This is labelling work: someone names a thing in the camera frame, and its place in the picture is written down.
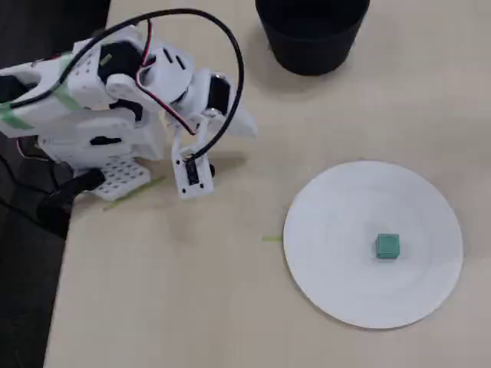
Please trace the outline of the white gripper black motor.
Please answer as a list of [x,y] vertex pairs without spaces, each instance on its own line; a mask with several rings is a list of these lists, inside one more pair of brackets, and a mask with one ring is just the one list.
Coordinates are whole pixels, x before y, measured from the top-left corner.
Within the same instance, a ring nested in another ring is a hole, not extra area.
[[[235,93],[233,84],[224,75],[207,68],[199,69],[192,76],[190,85],[180,101],[180,115],[186,119],[199,114],[227,117]],[[248,111],[238,107],[230,120],[226,133],[233,136],[254,137],[257,126]]]

